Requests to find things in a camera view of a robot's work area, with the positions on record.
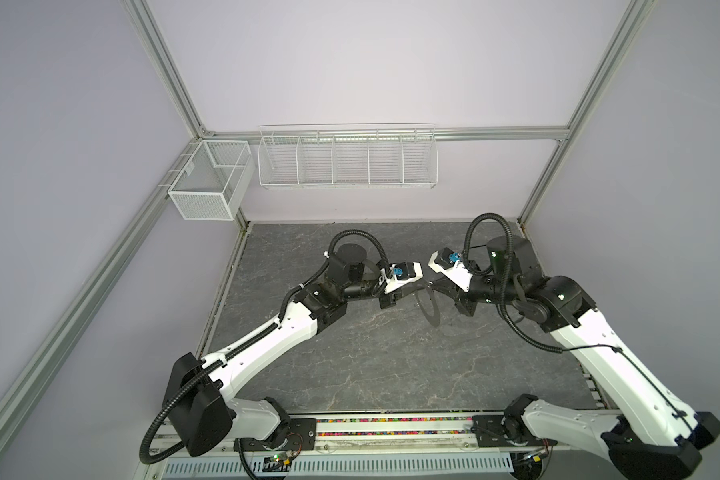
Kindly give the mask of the grey perforated ring disc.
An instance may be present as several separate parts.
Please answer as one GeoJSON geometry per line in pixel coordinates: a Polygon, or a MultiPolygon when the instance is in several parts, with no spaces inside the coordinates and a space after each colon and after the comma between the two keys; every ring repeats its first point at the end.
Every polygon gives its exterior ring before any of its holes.
{"type": "Polygon", "coordinates": [[[442,316],[434,290],[430,286],[424,286],[414,293],[414,298],[425,320],[433,328],[438,328],[442,316]]]}

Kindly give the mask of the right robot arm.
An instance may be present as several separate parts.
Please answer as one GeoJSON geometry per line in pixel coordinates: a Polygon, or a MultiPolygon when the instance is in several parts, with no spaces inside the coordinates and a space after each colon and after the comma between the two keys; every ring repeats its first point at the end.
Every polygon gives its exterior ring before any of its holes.
{"type": "Polygon", "coordinates": [[[593,298],[573,279],[544,273],[532,244],[495,213],[473,219],[463,246],[432,254],[434,290],[471,316],[480,303],[523,341],[571,354],[615,403],[614,413],[586,413],[532,394],[503,412],[494,435],[515,444],[556,441],[609,461],[627,479],[687,479],[720,420],[673,394],[614,332],[593,298]]]}

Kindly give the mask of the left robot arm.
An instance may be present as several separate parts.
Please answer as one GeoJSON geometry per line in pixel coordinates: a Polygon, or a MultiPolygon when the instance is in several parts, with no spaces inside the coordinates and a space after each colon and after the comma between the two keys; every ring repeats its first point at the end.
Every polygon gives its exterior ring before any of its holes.
{"type": "Polygon", "coordinates": [[[285,446],[291,417],[273,398],[252,401],[238,392],[291,348],[340,319],[350,302],[378,300],[382,308],[420,286],[418,262],[392,263],[379,240],[358,229],[336,234],[325,260],[291,288],[270,320],[215,352],[188,353],[173,365],[162,408],[139,446],[142,464],[161,462],[186,450],[200,456],[227,437],[252,439],[268,449],[285,446]]]}

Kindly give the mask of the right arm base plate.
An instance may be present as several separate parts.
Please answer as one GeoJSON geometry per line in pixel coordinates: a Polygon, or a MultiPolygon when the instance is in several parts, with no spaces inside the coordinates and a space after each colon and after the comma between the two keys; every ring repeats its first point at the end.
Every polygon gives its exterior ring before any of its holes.
{"type": "Polygon", "coordinates": [[[504,415],[473,415],[470,431],[479,447],[545,447],[543,439],[533,436],[518,418],[504,415]]]}

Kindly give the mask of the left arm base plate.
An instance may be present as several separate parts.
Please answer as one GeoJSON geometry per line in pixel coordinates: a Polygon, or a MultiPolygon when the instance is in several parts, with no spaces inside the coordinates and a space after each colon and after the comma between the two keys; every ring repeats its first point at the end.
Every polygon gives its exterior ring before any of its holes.
{"type": "Polygon", "coordinates": [[[291,418],[281,422],[264,440],[243,437],[239,440],[245,451],[306,450],[315,448],[317,419],[313,417],[291,418]]]}

